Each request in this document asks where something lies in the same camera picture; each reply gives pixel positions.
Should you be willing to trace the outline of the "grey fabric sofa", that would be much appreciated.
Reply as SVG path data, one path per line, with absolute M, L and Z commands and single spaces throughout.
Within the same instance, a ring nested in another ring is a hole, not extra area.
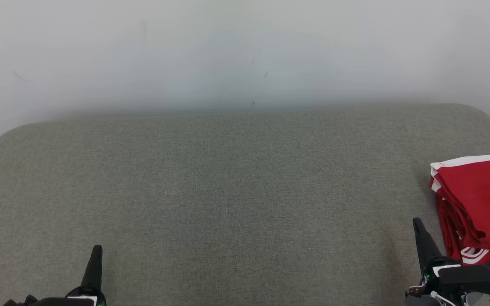
M 103 246 L 109 306 L 398 306 L 430 164 L 490 154 L 476 108 L 81 119 L 0 136 L 0 306 L 64 296 Z

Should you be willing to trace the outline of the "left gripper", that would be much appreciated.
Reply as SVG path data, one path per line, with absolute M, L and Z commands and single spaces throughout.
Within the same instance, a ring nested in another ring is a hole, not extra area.
M 103 247 L 93 246 L 80 287 L 71 290 L 65 297 L 46 297 L 36 300 L 29 296 L 28 306 L 107 306 L 101 292 L 103 283 Z

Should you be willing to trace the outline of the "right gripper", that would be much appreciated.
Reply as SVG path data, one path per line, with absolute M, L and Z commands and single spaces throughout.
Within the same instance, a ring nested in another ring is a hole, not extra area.
M 471 306 L 474 294 L 490 302 L 490 265 L 462 266 L 442 256 L 421 218 L 413 219 L 422 280 L 406 291 L 406 306 Z

